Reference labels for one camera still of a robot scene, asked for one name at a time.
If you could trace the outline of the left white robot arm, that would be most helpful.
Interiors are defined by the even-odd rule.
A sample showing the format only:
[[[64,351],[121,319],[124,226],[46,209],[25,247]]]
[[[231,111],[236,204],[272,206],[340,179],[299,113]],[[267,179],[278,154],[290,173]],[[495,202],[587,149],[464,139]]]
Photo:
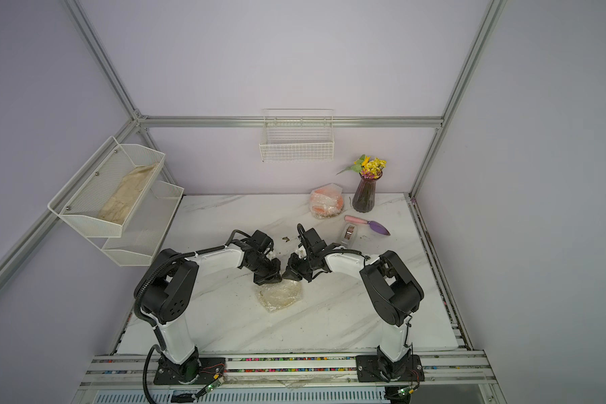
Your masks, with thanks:
[[[149,324],[160,353],[158,373],[180,384],[210,375],[200,361],[185,312],[199,274],[222,269],[247,269],[257,285],[282,281],[274,240],[266,233],[232,231],[223,245],[195,252],[165,248],[153,259],[134,291],[134,315]]]

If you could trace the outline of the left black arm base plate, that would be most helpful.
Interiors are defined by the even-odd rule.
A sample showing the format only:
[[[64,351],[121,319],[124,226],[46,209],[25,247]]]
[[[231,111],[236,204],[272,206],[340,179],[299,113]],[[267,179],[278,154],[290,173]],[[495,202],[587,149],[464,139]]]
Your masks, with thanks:
[[[154,376],[154,385],[209,385],[215,375],[222,375],[226,368],[226,359],[222,357],[198,358],[175,365],[161,357],[158,371]]]

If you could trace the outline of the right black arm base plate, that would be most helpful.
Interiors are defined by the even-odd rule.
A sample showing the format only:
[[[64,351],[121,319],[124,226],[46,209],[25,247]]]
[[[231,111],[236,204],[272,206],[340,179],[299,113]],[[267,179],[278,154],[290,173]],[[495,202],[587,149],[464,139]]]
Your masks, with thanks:
[[[359,382],[424,382],[424,367],[418,355],[407,352],[397,362],[385,355],[358,355],[355,358]]]

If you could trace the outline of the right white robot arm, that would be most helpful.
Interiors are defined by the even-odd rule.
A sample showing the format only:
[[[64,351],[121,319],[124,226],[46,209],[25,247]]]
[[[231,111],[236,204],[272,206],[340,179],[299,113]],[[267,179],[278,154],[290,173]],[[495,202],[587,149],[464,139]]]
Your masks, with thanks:
[[[320,274],[360,279],[376,314],[385,323],[375,355],[360,355],[360,381],[424,380],[420,359],[408,341],[410,320],[424,299],[424,289],[396,252],[370,256],[337,243],[327,244],[315,229],[297,226],[299,248],[282,277],[311,282]]]

